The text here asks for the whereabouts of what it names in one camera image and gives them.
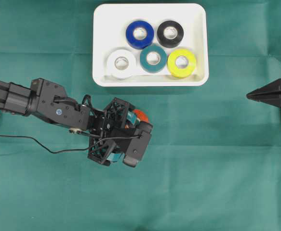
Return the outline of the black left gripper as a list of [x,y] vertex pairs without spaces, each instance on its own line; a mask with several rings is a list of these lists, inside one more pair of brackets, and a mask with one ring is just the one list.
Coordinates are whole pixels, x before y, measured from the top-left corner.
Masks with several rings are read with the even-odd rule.
[[137,128],[152,130],[149,122],[140,121],[133,113],[135,106],[114,98],[103,110],[93,109],[89,126],[88,158],[104,166],[116,163],[124,155],[119,146],[111,139],[114,128]]

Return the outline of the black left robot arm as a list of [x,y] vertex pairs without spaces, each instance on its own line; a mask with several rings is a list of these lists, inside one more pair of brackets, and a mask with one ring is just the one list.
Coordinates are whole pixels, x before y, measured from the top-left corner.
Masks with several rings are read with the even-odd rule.
[[135,167],[143,158],[153,128],[127,101],[114,98],[99,110],[92,106],[90,95],[79,103],[68,97],[63,86],[42,78],[33,80],[29,88],[0,81],[0,110],[35,116],[87,136],[88,158],[104,166],[122,160]]

